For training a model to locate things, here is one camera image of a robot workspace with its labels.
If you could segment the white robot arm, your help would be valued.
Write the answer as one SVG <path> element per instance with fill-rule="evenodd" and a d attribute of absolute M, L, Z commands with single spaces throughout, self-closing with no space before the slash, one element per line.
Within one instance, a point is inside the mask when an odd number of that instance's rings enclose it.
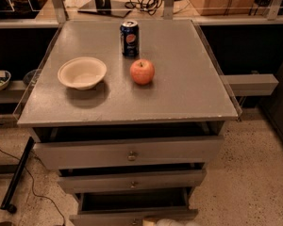
<path fill-rule="evenodd" d="M 142 220 L 142 226 L 200 226 L 200 225 L 193 221 L 183 223 L 168 218 L 163 218 L 163 219 L 144 218 Z"/>

